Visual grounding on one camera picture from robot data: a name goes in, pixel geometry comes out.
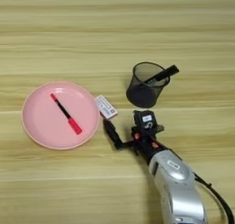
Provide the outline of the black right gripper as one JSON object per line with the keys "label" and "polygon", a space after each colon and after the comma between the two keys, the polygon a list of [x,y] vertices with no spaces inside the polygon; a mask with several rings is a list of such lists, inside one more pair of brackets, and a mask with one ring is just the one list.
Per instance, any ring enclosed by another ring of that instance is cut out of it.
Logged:
{"label": "black right gripper", "polygon": [[171,151],[175,154],[172,149],[160,143],[156,138],[157,133],[164,131],[164,126],[162,125],[157,125],[155,128],[148,129],[147,131],[133,127],[131,129],[132,140],[127,142],[123,142],[120,139],[111,121],[104,119],[103,125],[106,134],[112,140],[117,150],[131,148],[136,154],[140,154],[147,164],[150,164],[152,157],[158,152]]}

